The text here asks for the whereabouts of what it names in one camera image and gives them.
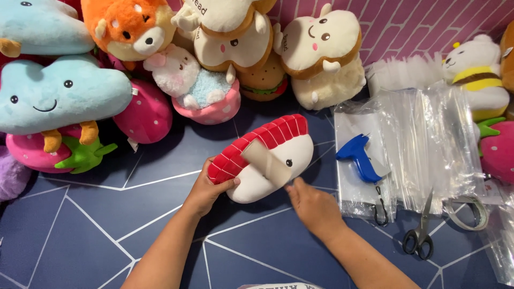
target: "hand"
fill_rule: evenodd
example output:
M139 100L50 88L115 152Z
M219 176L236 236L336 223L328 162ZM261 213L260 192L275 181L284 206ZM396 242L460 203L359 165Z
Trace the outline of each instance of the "hand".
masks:
M330 194L309 186L300 177L294 187L286 185L285 189L300 220L323 243L336 237L338 228L346 228L336 199Z
M211 210L212 204L221 193L233 189L241 183L238 178L233 178L219 185L213 184L207 175L207 168L213 160L214 157L210 157L205 161L198 179L182 205L183 210L188 210L199 217L205 216Z

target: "scissors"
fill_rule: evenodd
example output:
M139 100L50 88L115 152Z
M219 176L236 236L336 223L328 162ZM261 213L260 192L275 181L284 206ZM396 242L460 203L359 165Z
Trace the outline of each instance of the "scissors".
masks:
M430 238L430 235L427 234L428 214L430 212L430 205L432 204L433 194L434 188L432 188L430 194L428 194L427 202L425 203L425 207L421 214L421 221L419 222L419 225L415 229L411 229L405 234L401 245L405 253L412 255L417 252L422 260L430 259L434 253L434 244L432 243L432 238ZM414 241L414 246L408 247L408 243L411 240ZM425 243L428 244L429 248L426 255L423 253L423 245Z

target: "black scissor handle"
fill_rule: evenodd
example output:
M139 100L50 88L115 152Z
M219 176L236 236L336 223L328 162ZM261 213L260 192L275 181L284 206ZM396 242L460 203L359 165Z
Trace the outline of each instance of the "black scissor handle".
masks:
M412 245L412 247L408 248L407 244L409 243L410 240L414 241L413 242L414 245ZM416 234L416 231L414 229L412 229L412 230L409 230L403 237L403 242L401 243L401 247L403 248L403 251L405 253L412 255L416 252L417 244L418 244L417 234Z
M423 253L423 245L425 243L428 244L428 253L426 255ZM429 235L427 235L423 240L423 243L421 243L421 245L418 246L417 252L422 260L428 260L430 259L430 257L432 257L432 254L434 254L434 243L432 243L432 238Z

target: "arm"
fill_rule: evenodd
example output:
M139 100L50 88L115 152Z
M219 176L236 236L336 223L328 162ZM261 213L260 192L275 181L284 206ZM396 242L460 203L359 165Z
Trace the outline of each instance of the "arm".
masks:
M121 289L178 289L193 234L200 221L212 208L218 196L235 188L239 179L214 185L207 168L208 158L182 207L166 224L150 249L144 254Z
M307 229L317 236L348 272L357 287L419 288L341 218L335 199L296 178L286 186L291 203Z

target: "blue tag gun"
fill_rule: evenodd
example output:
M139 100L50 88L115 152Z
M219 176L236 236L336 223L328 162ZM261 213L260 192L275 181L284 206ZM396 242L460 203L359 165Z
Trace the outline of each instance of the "blue tag gun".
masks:
M366 150L364 149L369 140L370 138L363 134L352 138L336 153L336 159L353 159L360 178L364 182L376 184L382 180L382 177L377 175L375 172L371 163L371 158L368 157L368 154L366 154Z

